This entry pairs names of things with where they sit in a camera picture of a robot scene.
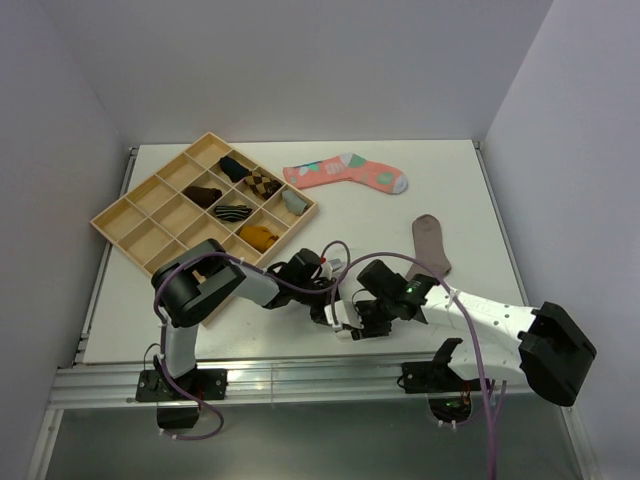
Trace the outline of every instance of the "wall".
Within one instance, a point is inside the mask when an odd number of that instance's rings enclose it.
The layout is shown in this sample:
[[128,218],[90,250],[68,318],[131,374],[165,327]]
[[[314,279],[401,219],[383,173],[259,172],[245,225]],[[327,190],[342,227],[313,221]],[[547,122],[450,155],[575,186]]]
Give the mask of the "wall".
[[486,138],[533,302],[598,349],[578,400],[606,478],[637,478],[640,3],[555,0]]
[[125,150],[42,7],[0,3],[0,478],[21,478],[57,365],[68,364]]
[[134,143],[483,138],[551,0],[41,0]]

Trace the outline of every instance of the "gray wall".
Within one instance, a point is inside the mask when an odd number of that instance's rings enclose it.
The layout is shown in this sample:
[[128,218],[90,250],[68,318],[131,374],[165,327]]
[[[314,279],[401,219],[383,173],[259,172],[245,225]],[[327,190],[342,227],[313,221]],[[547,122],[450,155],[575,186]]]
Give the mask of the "gray wall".
[[55,368],[75,351],[124,150],[42,7],[0,2],[0,478],[26,472]]
[[41,0],[134,142],[476,138],[551,0]]
[[578,404],[606,478],[638,478],[640,3],[555,0],[486,138],[527,292],[598,349]]

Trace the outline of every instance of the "brown sock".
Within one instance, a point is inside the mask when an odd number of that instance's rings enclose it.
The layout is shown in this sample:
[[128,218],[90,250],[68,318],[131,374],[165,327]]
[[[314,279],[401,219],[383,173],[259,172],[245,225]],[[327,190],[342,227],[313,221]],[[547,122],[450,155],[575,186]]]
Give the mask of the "brown sock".
[[[449,273],[451,264],[444,253],[442,229],[438,219],[432,215],[422,215],[413,221],[411,230],[416,251],[415,258],[439,275],[444,276]],[[417,273],[431,276],[424,268],[413,264],[405,278],[411,280]]]

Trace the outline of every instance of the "teal patch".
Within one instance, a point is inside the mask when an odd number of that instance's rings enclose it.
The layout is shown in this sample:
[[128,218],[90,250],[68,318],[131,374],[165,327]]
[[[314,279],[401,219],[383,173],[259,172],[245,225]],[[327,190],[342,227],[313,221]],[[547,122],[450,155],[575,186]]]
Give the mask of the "teal patch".
[[389,185],[393,182],[393,173],[381,173],[378,175],[378,183],[380,185]]
[[364,158],[354,153],[351,157],[351,161],[349,161],[349,168],[362,167],[365,163],[367,163],[367,161]]

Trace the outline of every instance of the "pink sock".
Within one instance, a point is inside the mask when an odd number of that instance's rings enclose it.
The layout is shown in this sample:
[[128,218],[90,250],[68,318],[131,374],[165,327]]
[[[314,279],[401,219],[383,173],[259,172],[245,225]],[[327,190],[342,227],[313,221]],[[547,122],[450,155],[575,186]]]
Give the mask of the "pink sock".
[[343,153],[320,162],[287,167],[282,173],[287,182],[300,189],[349,180],[396,195],[409,186],[407,177],[397,168],[370,162],[355,153]]

